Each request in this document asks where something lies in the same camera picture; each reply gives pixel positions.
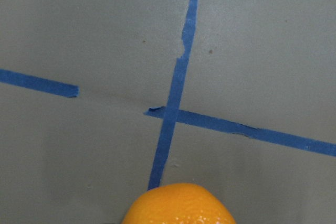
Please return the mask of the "orange fruit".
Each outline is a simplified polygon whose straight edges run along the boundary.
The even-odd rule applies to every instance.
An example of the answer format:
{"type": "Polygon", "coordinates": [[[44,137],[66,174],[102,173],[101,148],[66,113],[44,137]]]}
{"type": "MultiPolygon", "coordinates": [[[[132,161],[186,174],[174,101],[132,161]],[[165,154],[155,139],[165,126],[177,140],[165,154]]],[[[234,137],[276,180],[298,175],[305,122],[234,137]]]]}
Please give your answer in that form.
{"type": "Polygon", "coordinates": [[[207,189],[176,183],[148,190],[129,208],[122,223],[235,223],[207,189]]]}

